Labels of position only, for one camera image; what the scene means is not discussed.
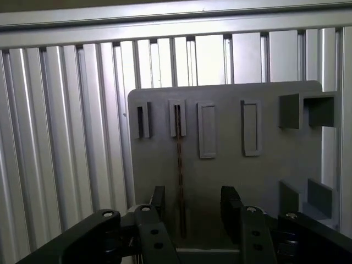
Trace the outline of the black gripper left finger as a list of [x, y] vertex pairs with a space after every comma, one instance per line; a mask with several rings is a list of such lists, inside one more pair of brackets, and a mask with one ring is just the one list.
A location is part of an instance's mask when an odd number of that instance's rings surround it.
[[156, 186], [151, 203], [121, 215], [103, 209], [47, 242], [20, 263], [121, 263], [129, 256], [143, 263], [180, 263], [161, 214], [165, 187]]

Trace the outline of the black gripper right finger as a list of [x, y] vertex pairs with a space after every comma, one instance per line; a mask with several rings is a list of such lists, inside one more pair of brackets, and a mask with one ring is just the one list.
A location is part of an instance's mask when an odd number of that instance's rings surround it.
[[288, 212], [273, 218], [221, 188], [221, 219], [241, 263], [351, 263], [351, 239], [315, 219]]

